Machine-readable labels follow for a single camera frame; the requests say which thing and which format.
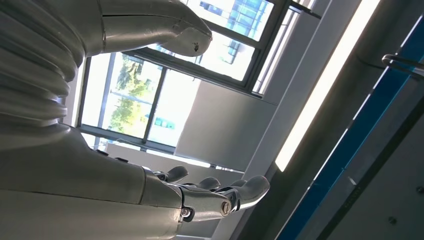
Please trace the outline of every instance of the tree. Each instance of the tree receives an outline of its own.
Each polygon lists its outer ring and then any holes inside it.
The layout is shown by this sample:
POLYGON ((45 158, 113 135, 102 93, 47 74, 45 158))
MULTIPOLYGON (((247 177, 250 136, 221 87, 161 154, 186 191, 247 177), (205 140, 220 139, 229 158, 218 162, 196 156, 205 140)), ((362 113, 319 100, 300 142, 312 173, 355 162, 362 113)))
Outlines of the tree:
MULTIPOLYGON (((151 80, 140 80, 143 61, 136 62, 130 56, 122 54, 123 64, 116 82, 116 89, 135 98, 141 98, 150 92, 151 80)), ((121 97, 118 106, 113 111, 110 129, 113 131, 139 136, 146 128, 147 118, 143 114, 142 104, 127 97, 121 97)))

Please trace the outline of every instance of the screw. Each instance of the screw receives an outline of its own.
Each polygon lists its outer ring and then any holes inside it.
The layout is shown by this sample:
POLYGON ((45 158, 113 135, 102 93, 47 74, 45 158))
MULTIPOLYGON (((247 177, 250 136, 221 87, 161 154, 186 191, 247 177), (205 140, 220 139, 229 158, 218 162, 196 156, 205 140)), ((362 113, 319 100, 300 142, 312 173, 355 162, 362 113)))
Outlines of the screw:
POLYGON ((224 201, 221 206, 221 214, 225 217, 230 214, 231 204, 229 201, 224 201))
POLYGON ((424 194, 424 187, 422 186, 417 186, 415 190, 420 195, 424 194))
POLYGON ((390 216, 388 218, 388 223, 391 224, 391 225, 396 225, 398 223, 398 220, 396 219, 396 217, 390 216))
POLYGON ((181 216, 183 216, 184 218, 187 218, 188 216, 190 216, 190 209, 188 208, 183 208, 181 209, 181 216))

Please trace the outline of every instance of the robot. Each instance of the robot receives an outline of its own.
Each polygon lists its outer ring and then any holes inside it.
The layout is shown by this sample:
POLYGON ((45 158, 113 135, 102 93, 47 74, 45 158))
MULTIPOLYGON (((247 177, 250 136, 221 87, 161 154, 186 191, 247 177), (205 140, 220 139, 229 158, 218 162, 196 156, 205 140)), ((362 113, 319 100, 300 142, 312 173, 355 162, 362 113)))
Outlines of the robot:
POLYGON ((0 238, 173 239, 183 222, 254 206, 263 176, 221 187, 91 150, 58 122, 85 57, 158 44, 199 56, 212 32, 179 0, 0 1, 0 238))

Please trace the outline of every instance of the ceiling light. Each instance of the ceiling light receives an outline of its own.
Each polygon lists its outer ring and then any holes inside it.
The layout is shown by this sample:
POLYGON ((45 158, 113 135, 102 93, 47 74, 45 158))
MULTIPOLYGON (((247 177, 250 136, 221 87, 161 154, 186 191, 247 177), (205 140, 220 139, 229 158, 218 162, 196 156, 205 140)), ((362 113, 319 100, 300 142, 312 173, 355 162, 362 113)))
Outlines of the ceiling light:
POLYGON ((319 77, 309 99, 307 100, 299 118, 282 146, 275 163, 281 171, 286 169, 287 164, 293 157, 302 138, 312 123, 321 104, 329 93, 339 72, 348 59, 352 49, 358 41, 362 31, 373 15, 380 0, 362 0, 356 9, 352 19, 343 33, 337 47, 332 53, 330 60, 319 77))

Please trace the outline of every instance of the window pane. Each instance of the window pane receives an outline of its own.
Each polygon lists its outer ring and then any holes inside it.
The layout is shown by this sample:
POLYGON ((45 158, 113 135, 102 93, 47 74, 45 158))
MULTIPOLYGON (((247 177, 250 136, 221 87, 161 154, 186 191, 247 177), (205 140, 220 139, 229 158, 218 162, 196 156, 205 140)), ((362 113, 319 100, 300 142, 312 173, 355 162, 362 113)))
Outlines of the window pane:
POLYGON ((308 9, 312 9, 314 7, 315 1, 316 0, 293 0, 293 2, 303 5, 308 9))
POLYGON ((110 54, 91 59, 82 123, 142 138, 162 67, 116 53, 107 79, 110 59, 110 54), (109 91, 102 102, 105 88, 109 91))
POLYGON ((217 32, 212 33, 213 40, 209 48, 197 57, 175 54, 155 44, 148 47, 242 81, 255 49, 217 32))
POLYGON ((168 70, 148 140, 176 147, 189 117, 200 80, 168 70))
POLYGON ((286 43, 292 33, 299 14, 292 10, 288 10, 285 15, 281 27, 272 43, 268 56, 265 59, 262 70, 257 78, 256 84, 253 87, 254 93, 264 94, 270 78, 273 76, 276 64, 280 60, 280 56, 286 46, 286 43))
POLYGON ((266 0, 181 0, 199 17, 259 41, 274 4, 266 0), (235 23, 245 25, 238 31, 235 23))
POLYGON ((105 151, 106 145, 109 140, 107 140, 106 138, 93 136, 87 133, 81 133, 81 135, 82 137, 84 137, 85 142, 91 149, 105 151))
POLYGON ((139 146, 135 146, 135 145, 132 145, 132 144, 119 142, 119 141, 113 141, 113 140, 109 140, 109 139, 106 139, 106 138, 103 138, 103 137, 94 136, 94 135, 87 134, 87 133, 81 133, 81 134, 84 137, 84 140, 87 143, 87 145, 93 150, 98 149, 100 151, 106 151, 107 150, 106 149, 107 144, 115 144, 115 145, 118 145, 118 146, 126 147, 126 148, 129 148, 129 149, 134 149, 134 150, 140 150, 141 149, 139 146))

